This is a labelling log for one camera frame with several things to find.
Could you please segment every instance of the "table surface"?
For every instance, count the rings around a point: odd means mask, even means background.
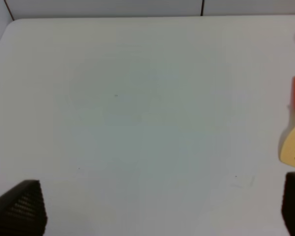
[[[28,19],[0,41],[0,195],[46,236],[277,236],[295,16]]]

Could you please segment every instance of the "black object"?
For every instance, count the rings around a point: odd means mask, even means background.
[[[290,235],[295,236],[295,172],[286,174],[282,215]]]
[[[46,224],[38,180],[25,180],[0,197],[0,236],[42,236]]]

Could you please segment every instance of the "white table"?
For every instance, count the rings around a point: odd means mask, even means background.
[[[287,236],[294,75],[295,16],[16,21],[0,195],[41,180],[46,236]]]

